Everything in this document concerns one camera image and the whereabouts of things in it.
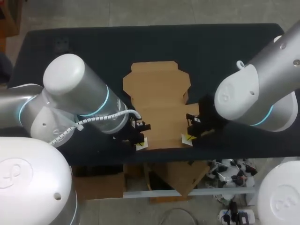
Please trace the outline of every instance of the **floor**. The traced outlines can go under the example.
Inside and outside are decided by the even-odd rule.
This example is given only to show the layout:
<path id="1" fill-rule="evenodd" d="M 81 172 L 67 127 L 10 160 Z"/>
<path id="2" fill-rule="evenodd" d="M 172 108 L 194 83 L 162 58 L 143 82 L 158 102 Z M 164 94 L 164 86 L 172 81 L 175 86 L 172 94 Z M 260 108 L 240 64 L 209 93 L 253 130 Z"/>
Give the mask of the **floor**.
<path id="1" fill-rule="evenodd" d="M 29 30 L 194 23 L 278 23 L 287 30 L 300 19 L 299 8 L 299 0 L 29 0 L 24 2 L 20 35 L 7 39 L 7 55 L 15 63 Z M 81 225 L 156 225 L 166 210 L 177 207 L 191 211 L 199 225 L 220 224 L 221 205 L 212 196 L 198 196 L 162 204 L 147 199 L 88 201 L 82 206 Z M 176 212 L 164 224 L 193 223 Z"/>
<path id="2" fill-rule="evenodd" d="M 15 63 L 29 30 L 194 23 L 278 23 L 287 30 L 299 8 L 298 0 L 29 0 L 7 55 Z"/>

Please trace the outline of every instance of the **cardboard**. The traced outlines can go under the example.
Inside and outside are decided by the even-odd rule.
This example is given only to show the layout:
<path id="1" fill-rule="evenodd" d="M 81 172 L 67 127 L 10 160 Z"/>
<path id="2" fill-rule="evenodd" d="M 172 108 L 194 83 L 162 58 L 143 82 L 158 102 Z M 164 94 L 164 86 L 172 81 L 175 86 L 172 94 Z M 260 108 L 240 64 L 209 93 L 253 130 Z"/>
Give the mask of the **cardboard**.
<path id="1" fill-rule="evenodd" d="M 150 178 L 149 178 L 149 172 L 151 169 L 149 168 L 147 163 L 143 164 L 144 167 L 144 175 L 147 187 L 149 191 L 152 191 L 151 184 L 150 184 Z M 179 202 L 179 201 L 187 201 L 190 200 L 191 196 L 162 196 L 162 197 L 150 197 L 149 202 L 152 204 L 156 203 L 170 203 L 170 202 Z"/>
<path id="2" fill-rule="evenodd" d="M 23 0 L 0 0 L 0 31 L 6 37 L 18 35 Z"/>
<path id="3" fill-rule="evenodd" d="M 204 161 L 153 163 L 150 168 L 182 196 L 187 196 L 210 169 Z"/>
<path id="4" fill-rule="evenodd" d="M 144 132 L 148 150 L 183 146 L 186 114 L 199 114 L 198 104 L 185 105 L 190 85 L 189 75 L 173 61 L 134 63 L 123 78 L 123 89 L 133 106 L 151 124 L 151 130 Z"/>
<path id="5" fill-rule="evenodd" d="M 101 198 L 122 198 L 124 193 L 124 173 L 97 174 L 96 167 L 72 166 L 73 185 L 79 201 Z"/>

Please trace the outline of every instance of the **white cable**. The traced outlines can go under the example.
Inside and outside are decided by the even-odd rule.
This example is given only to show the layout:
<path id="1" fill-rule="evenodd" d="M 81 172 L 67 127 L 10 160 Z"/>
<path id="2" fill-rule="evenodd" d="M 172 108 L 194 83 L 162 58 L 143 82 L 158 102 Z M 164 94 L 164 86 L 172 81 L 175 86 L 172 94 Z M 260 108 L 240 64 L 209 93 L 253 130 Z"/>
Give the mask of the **white cable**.
<path id="1" fill-rule="evenodd" d="M 194 224 L 194 225 L 198 225 L 197 219 L 196 219 L 189 211 L 187 211 L 187 210 L 185 210 L 185 209 L 182 209 L 182 208 L 173 208 L 173 209 L 167 210 L 167 211 L 163 214 L 163 217 L 162 217 L 162 219 L 160 220 L 160 222 L 158 223 L 158 225 L 162 225 L 162 224 L 166 221 L 166 219 L 168 219 L 168 217 L 170 216 L 170 214 L 171 214 L 174 210 L 183 211 L 183 212 L 187 213 L 187 214 L 191 217 L 191 219 L 192 219 L 192 221 L 193 221 L 193 224 Z"/>
<path id="2" fill-rule="evenodd" d="M 129 113 L 132 113 L 134 114 L 137 119 L 141 119 L 142 117 L 140 116 L 140 114 L 135 111 L 135 110 L 132 110 L 132 109 L 127 109 L 127 110 L 124 110 L 124 111 L 121 111 L 121 112 L 118 112 L 118 113 L 115 113 L 115 114 L 112 114 L 112 115 L 108 115 L 108 116 L 96 116 L 96 117 L 90 117 L 90 118 L 87 118 L 87 119 L 84 119 L 84 120 L 81 120 L 77 123 L 74 124 L 74 126 L 71 126 L 69 127 L 68 129 L 66 129 L 62 134 L 60 134 L 57 138 L 55 138 L 54 140 L 50 141 L 49 144 L 50 145 L 54 145 L 56 144 L 57 142 L 59 142 L 61 139 L 63 139 L 67 134 L 69 134 L 72 130 L 76 129 L 76 128 L 79 128 L 79 130 L 82 130 L 83 128 L 83 124 L 86 124 L 86 123 L 90 123 L 90 122 L 94 122 L 94 121 L 104 121 L 104 120 L 111 120 L 111 119 L 115 119 L 119 116 L 122 116 L 124 114 L 129 114 Z"/>

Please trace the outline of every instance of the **black mount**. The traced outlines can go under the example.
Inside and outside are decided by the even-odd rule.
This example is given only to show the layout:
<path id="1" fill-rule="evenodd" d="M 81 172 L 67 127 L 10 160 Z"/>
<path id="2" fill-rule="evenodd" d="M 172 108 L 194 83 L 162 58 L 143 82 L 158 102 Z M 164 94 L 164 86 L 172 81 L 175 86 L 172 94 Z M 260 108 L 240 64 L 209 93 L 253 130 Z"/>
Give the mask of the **black mount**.
<path id="1" fill-rule="evenodd" d="M 136 117 L 130 114 L 126 125 L 119 132 L 113 134 L 113 137 L 118 140 L 128 140 L 131 145 L 135 145 L 144 142 L 144 134 L 141 132 L 150 129 L 150 124 L 137 121 Z"/>
<path id="2" fill-rule="evenodd" d="M 199 115 L 187 114 L 187 134 L 200 139 L 205 133 L 215 133 L 223 130 L 228 120 L 221 117 L 214 104 L 214 96 L 206 95 L 198 102 Z"/>

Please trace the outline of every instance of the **black table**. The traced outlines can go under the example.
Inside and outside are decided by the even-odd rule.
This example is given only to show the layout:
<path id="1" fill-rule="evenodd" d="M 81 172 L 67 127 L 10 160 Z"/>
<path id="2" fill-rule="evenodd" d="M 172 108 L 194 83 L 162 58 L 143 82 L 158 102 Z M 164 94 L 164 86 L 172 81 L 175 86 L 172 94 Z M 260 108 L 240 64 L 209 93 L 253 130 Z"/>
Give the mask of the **black table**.
<path id="1" fill-rule="evenodd" d="M 277 24 L 31 31 L 22 45 L 9 87 L 26 83 L 42 85 L 44 70 L 56 57 L 55 40 L 67 38 L 71 51 L 83 58 L 129 107 L 131 103 L 122 89 L 122 78 L 130 72 L 132 63 L 147 61 L 177 62 L 179 69 L 190 75 L 190 103 L 196 103 L 206 93 L 213 93 L 225 77 L 237 71 L 237 60 L 248 62 L 283 33 Z M 222 136 L 207 138 L 201 146 L 135 152 L 87 125 L 58 149 L 70 165 L 291 157 L 300 156 L 299 131 L 299 118 L 287 131 L 280 133 L 229 123 Z M 27 136 L 22 128 L 3 129 L 0 135 Z"/>

